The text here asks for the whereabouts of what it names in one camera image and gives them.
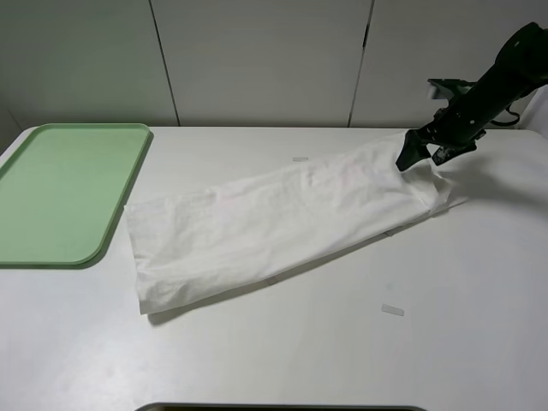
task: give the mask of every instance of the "white towel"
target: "white towel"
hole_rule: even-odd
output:
[[[403,134],[197,193],[126,206],[140,312],[265,280],[434,212],[449,185]]]

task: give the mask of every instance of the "table surface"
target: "table surface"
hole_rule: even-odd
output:
[[[397,131],[152,128],[129,201]],[[489,131],[477,152],[439,170],[467,203],[193,309],[139,315],[123,218],[93,267],[0,271],[0,409],[215,402],[545,410],[548,141]],[[383,304],[405,315],[383,313]]]

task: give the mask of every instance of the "green tray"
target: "green tray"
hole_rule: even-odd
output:
[[[143,124],[34,129],[0,169],[0,267],[102,255],[151,139]]]

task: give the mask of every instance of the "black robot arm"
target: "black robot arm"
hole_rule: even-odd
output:
[[[396,161],[404,171],[429,158],[426,145],[435,144],[436,165],[476,149],[488,122],[519,98],[548,83],[548,30],[536,23],[522,27],[499,51],[491,68],[477,83],[462,80],[429,80],[449,100],[434,120],[405,134]]]

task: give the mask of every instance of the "small white label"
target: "small white label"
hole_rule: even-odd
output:
[[[381,310],[388,314],[401,315],[403,317],[403,310],[401,308],[396,308],[393,306],[389,306],[388,304],[383,304]]]

